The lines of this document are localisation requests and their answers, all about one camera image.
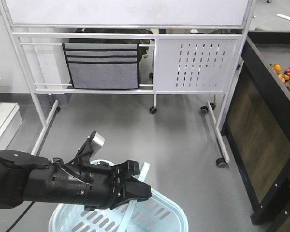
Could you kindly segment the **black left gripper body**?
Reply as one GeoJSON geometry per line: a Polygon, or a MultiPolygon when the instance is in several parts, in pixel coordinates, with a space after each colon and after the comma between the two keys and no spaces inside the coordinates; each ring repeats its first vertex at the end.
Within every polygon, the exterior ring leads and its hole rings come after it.
{"type": "Polygon", "coordinates": [[[30,172],[24,200],[114,209],[128,202],[127,190],[127,161],[113,166],[104,161],[87,166],[57,162],[30,172]]]}

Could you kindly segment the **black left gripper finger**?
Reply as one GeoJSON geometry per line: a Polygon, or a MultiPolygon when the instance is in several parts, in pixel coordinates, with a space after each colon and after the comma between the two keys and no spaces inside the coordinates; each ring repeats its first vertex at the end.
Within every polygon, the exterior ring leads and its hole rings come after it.
{"type": "Polygon", "coordinates": [[[133,160],[127,160],[126,171],[129,175],[138,175],[139,174],[139,162],[133,160]]]}
{"type": "Polygon", "coordinates": [[[132,200],[147,201],[152,197],[151,186],[137,180],[135,177],[130,177],[119,193],[120,196],[116,198],[116,207],[128,204],[132,200]]]}

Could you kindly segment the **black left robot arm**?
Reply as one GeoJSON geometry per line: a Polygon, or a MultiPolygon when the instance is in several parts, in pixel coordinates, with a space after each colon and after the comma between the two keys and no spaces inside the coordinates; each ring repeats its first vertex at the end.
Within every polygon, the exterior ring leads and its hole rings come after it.
{"type": "Polygon", "coordinates": [[[0,151],[0,209],[24,201],[83,205],[86,210],[114,209],[131,200],[147,201],[150,185],[137,180],[139,164],[90,163],[91,152],[65,163],[16,150],[0,151]]]}

